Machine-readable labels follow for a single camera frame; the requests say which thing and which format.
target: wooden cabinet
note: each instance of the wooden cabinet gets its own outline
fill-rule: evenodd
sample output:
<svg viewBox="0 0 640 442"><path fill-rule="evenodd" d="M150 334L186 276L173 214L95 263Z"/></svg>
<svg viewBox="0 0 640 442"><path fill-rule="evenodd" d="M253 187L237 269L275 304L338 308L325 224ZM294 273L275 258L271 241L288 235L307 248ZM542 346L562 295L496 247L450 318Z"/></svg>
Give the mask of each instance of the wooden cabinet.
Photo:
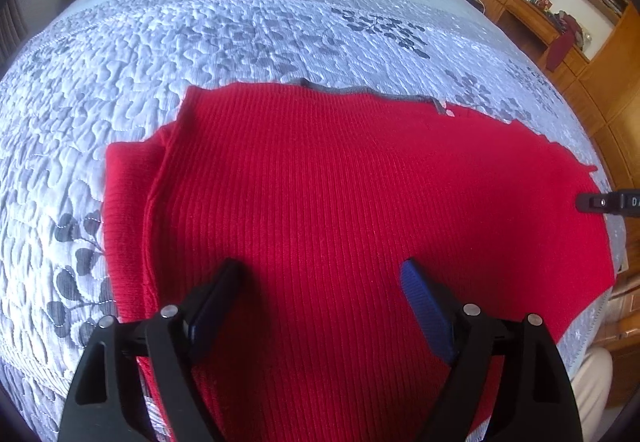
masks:
<svg viewBox="0 0 640 442"><path fill-rule="evenodd" d="M571 83L562 92L562 96L569 103L575 115L577 115L589 137L593 137L593 134L605 125L604 117L602 117L591 96L578 80Z"/></svg>
<svg viewBox="0 0 640 442"><path fill-rule="evenodd" d="M504 11L504 4L498 0L482 0L482 3L484 4L484 16L492 22L497 22Z"/></svg>
<svg viewBox="0 0 640 442"><path fill-rule="evenodd" d="M629 6L605 45L582 71L580 81L607 121L638 98L640 16L633 6Z"/></svg>
<svg viewBox="0 0 640 442"><path fill-rule="evenodd" d="M640 324L640 313L636 313L632 319L636 324ZM609 393L607 408L624 406L638 386L638 381L632 376L640 375L640 345L624 346L621 350L613 352L612 355L614 385ZM622 378L619 379L620 384L615 386L618 375L621 375Z"/></svg>
<svg viewBox="0 0 640 442"><path fill-rule="evenodd" d="M542 74L544 74L546 78L553 83L556 90L558 90L559 93L563 93L575 81L575 74L564 61L562 61L554 71L550 71L546 68L546 57L548 54L549 50L547 49L538 61L538 68L542 71Z"/></svg>
<svg viewBox="0 0 640 442"><path fill-rule="evenodd" d="M587 58L581 55L575 48L569 51L563 61L576 76L578 76L589 63Z"/></svg>
<svg viewBox="0 0 640 442"><path fill-rule="evenodd" d="M640 187L640 96L609 123L634 187Z"/></svg>
<svg viewBox="0 0 640 442"><path fill-rule="evenodd" d="M602 127L593 134L593 140L598 147L600 158L606 165L611 185L617 189L632 187L631 174L626 167L625 157L611 129L608 126Z"/></svg>
<svg viewBox="0 0 640 442"><path fill-rule="evenodd" d="M625 225L626 255L629 260L640 260L640 220L637 218L628 218L625 219ZM629 266L628 276L630 278L640 278L640 268L637 266ZM638 289L637 294L639 295L638 300L640 301L640 289Z"/></svg>

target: quilted bedspread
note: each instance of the quilted bedspread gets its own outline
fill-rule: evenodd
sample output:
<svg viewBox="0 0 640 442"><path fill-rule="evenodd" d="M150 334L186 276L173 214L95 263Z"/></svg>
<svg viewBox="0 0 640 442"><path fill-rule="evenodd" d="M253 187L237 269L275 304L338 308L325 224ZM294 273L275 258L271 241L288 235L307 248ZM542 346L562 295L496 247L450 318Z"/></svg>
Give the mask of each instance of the quilted bedspread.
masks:
<svg viewBox="0 0 640 442"><path fill-rule="evenodd" d="M106 146L175 119L188 85L300 78L518 119L600 166L567 104L501 32L441 9L406 0L112 0L62 18L0 82L0 382L43 440L56 438L96 322L117 314L102 248ZM601 168L593 176L609 189ZM607 228L617 267L624 229L612 219ZM607 297L559 343L570 374Z"/></svg>

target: red cloth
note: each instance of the red cloth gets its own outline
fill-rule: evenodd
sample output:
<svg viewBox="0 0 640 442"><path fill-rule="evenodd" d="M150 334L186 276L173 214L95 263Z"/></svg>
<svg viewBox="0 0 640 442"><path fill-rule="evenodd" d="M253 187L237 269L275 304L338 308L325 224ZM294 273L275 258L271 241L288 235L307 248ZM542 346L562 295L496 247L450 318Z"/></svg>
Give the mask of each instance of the red cloth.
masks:
<svg viewBox="0 0 640 442"><path fill-rule="evenodd" d="M546 68L553 72L560 66L562 60L569 54L575 43L575 33L582 34L580 24L571 15L564 15L562 21L566 25L566 31L558 36L549 46L549 54L546 56Z"/></svg>
<svg viewBox="0 0 640 442"><path fill-rule="evenodd" d="M556 340L612 285L603 217L574 207L597 191L591 168L518 122L451 108L190 88L175 123L109 146L104 240L124 321L179 303L225 257L250 269L194 370L228 442L413 439L447 367L402 295L410 256L463 303L539 313Z"/></svg>

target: person's leg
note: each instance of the person's leg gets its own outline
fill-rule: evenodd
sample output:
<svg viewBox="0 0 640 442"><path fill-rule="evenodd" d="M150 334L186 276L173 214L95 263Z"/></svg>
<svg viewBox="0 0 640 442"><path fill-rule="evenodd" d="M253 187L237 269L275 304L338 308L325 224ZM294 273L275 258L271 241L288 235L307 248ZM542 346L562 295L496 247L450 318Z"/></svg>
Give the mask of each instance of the person's leg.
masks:
<svg viewBox="0 0 640 442"><path fill-rule="evenodd" d="M598 428L607 404L612 375L611 354L604 348L594 347L587 350L578 373L571 381L580 412L584 442L591 442Z"/></svg>

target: metal screw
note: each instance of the metal screw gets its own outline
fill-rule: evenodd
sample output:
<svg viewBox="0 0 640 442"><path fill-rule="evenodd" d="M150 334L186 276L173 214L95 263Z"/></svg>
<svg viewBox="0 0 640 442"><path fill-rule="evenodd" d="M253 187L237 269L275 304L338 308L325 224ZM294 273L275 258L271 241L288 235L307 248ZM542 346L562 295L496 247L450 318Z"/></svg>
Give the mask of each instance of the metal screw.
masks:
<svg viewBox="0 0 640 442"><path fill-rule="evenodd" d="M115 321L116 321L116 318L114 318L113 316L104 316L100 318L100 321L98 321L98 327L108 328L111 325L113 325Z"/></svg>
<svg viewBox="0 0 640 442"><path fill-rule="evenodd" d="M160 315L166 318L174 317L177 313L178 307L175 305L167 305L166 307L162 307L162 310L160 311Z"/></svg>
<svg viewBox="0 0 640 442"><path fill-rule="evenodd" d="M538 314L529 314L527 316L527 321L529 321L529 323L531 323L534 327L539 327L540 325L542 325L542 317L540 317Z"/></svg>
<svg viewBox="0 0 640 442"><path fill-rule="evenodd" d="M478 316L480 314L480 307L475 303L467 303L462 310L468 316Z"/></svg>

